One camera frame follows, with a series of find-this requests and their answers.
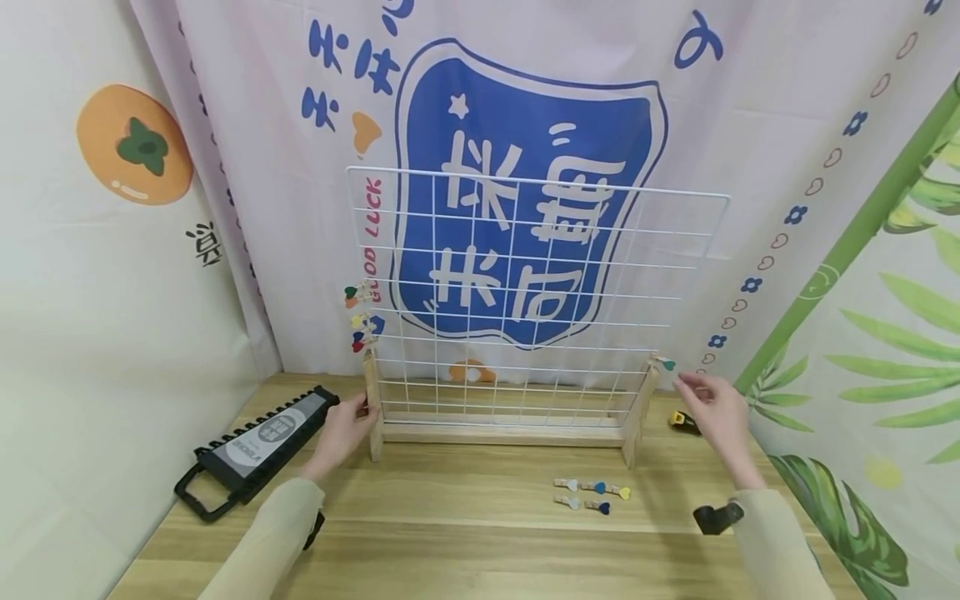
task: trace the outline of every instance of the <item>persimmon illustration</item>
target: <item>persimmon illustration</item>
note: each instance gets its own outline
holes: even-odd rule
[[[77,119],[77,140],[94,177],[137,204],[183,197],[193,161],[173,115],[147,94],[112,84],[90,96]]]

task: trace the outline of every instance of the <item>beige sleeve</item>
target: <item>beige sleeve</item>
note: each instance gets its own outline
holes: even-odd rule
[[[309,479],[281,484],[200,600],[268,600],[300,555],[323,504],[323,491]]]
[[[743,563],[759,600],[833,600],[804,531],[776,490],[744,490],[733,500],[744,517],[734,524]]]

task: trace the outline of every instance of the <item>wooden upright post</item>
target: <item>wooden upright post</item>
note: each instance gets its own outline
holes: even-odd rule
[[[627,413],[623,422],[623,460],[627,468],[635,468],[639,454],[640,439],[643,437],[643,423],[647,419],[647,410],[650,408],[650,398],[660,383],[660,370],[652,362],[647,362],[647,373],[643,376],[640,389],[636,392],[636,400]]]
[[[376,368],[373,351],[368,349],[363,357],[363,374],[367,383],[367,404],[371,408],[378,408],[376,424],[370,431],[370,460],[380,461],[380,451],[383,450],[383,405],[380,403],[380,377]]]

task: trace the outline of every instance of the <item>person's right hand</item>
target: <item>person's right hand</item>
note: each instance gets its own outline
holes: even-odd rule
[[[682,372],[673,382],[704,438],[739,489],[765,488],[750,454],[747,402],[721,377]]]
[[[317,449],[303,466],[302,476],[319,483],[339,467],[367,438],[376,424],[378,410],[367,403],[364,392],[332,407],[326,414]]]

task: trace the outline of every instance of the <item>wooden table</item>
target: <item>wooden table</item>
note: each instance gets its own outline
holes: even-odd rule
[[[355,377],[275,375],[234,426],[318,383],[341,396],[363,387]],[[676,398],[654,400],[634,471],[613,448],[386,444],[378,464],[361,448],[324,484],[326,524],[274,598],[749,598],[732,534],[704,537],[691,516],[725,503],[732,488],[703,440],[667,427],[679,407]],[[175,504],[110,600],[195,599],[270,491],[312,451],[310,443],[249,506],[215,524]],[[789,496],[755,452],[767,481]],[[633,497],[614,498],[609,516],[573,512],[552,503],[563,492],[555,477],[629,486]],[[201,497],[214,489],[209,481],[191,488]],[[837,598],[863,598],[793,505]]]

